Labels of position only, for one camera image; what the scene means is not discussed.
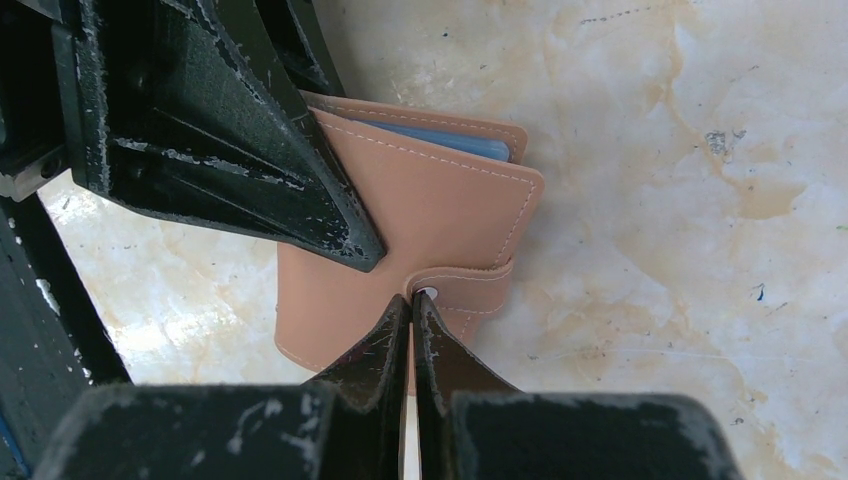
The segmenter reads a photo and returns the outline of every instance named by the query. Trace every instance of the black frame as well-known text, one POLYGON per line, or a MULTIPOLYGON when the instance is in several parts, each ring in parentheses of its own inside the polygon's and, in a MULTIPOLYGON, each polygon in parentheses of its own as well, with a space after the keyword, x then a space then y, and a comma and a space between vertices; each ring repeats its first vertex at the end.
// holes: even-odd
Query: black frame
POLYGON ((20 473, 79 395, 129 382, 41 201, 0 198, 0 415, 20 473))

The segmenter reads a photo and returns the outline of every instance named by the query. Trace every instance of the black metal bracket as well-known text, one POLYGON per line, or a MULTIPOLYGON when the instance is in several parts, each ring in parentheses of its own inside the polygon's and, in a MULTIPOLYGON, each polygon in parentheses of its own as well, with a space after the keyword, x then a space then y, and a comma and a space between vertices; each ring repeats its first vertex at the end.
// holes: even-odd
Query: black metal bracket
POLYGON ((147 216, 362 271, 385 255, 300 95, 344 95, 309 2, 3 0, 9 15, 26 21, 0 39, 38 54, 0 52, 0 194, 69 166, 147 216))

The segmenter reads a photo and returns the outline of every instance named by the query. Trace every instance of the scratch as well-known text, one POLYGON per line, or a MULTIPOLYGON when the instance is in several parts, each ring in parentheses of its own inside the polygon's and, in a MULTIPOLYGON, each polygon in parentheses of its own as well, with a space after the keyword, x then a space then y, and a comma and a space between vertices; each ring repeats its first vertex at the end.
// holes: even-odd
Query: scratch
POLYGON ((768 314, 768 315, 766 315, 766 316, 767 316, 767 317, 772 316, 775 312, 777 312, 778 310, 780 310, 781 308, 783 308, 783 307, 785 307, 785 306, 787 306, 787 305, 789 305, 789 302, 783 302, 783 303, 781 303, 779 307, 777 307, 777 308, 775 308, 774 310, 772 310, 771 312, 769 312, 769 314, 768 314))
POLYGON ((394 79, 390 78, 389 81, 392 82, 392 89, 394 89, 395 95, 397 95, 397 97, 398 97, 398 101, 403 102, 403 98, 401 98, 401 96, 400 96, 400 91, 398 91, 397 84, 395 83, 394 79))

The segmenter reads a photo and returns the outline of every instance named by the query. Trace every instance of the black plastic part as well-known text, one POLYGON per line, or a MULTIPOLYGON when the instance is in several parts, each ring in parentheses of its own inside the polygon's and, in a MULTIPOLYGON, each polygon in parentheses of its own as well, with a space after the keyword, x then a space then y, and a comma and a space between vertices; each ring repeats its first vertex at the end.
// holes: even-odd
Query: black plastic part
POLYGON ((518 389, 492 372, 454 337, 425 293, 413 299, 415 392, 421 474, 448 478, 453 452, 446 444, 451 399, 459 391, 511 393, 518 389))
POLYGON ((80 33, 53 37, 74 181, 369 271, 385 250, 289 78, 341 93, 312 7, 259 6, 83 0, 80 33))
POLYGON ((0 414, 34 466, 77 397, 129 376, 37 196, 0 198, 0 414))
POLYGON ((18 201, 67 168, 50 26, 0 1, 0 196, 18 201))
POLYGON ((106 387, 65 417, 35 478, 397 479, 409 307, 302 386, 106 387))
POLYGON ((461 480, 742 478, 716 421, 685 397, 460 393, 450 427, 461 480))
POLYGON ((68 412, 35 479, 324 478, 325 385, 113 386, 68 412))

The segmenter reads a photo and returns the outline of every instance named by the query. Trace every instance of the wallet flap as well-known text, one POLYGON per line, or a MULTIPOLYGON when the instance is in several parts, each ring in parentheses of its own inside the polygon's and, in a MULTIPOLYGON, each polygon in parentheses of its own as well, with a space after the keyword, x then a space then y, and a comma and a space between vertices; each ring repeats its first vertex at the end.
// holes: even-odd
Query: wallet flap
MULTIPOLYGON (((366 112, 397 111, 356 105, 366 112)), ((323 369, 371 330, 395 294, 408 293, 416 282, 443 292, 437 305, 456 309, 445 310, 448 328, 470 340, 484 315, 460 310, 495 311, 503 302, 512 255, 544 189, 541 174, 326 111, 312 113, 388 253, 364 273, 279 244, 279 349, 301 365, 323 369), (424 280, 428 276, 436 278, 424 280)), ((440 125, 450 132, 467 131, 463 125, 471 122, 427 116, 449 119, 440 125)), ((523 144, 518 148, 523 151, 523 144)))
POLYGON ((407 299, 426 291, 439 311, 474 315, 495 313, 509 292, 513 262, 492 270, 436 267, 420 270, 406 279, 407 299))
POLYGON ((509 148, 509 163, 520 165, 527 148, 527 132, 518 125, 429 112, 385 103, 328 97, 311 92, 301 92, 306 103, 319 110, 349 120, 366 120, 391 123, 404 127, 417 127, 450 133, 461 133, 504 142, 509 148))

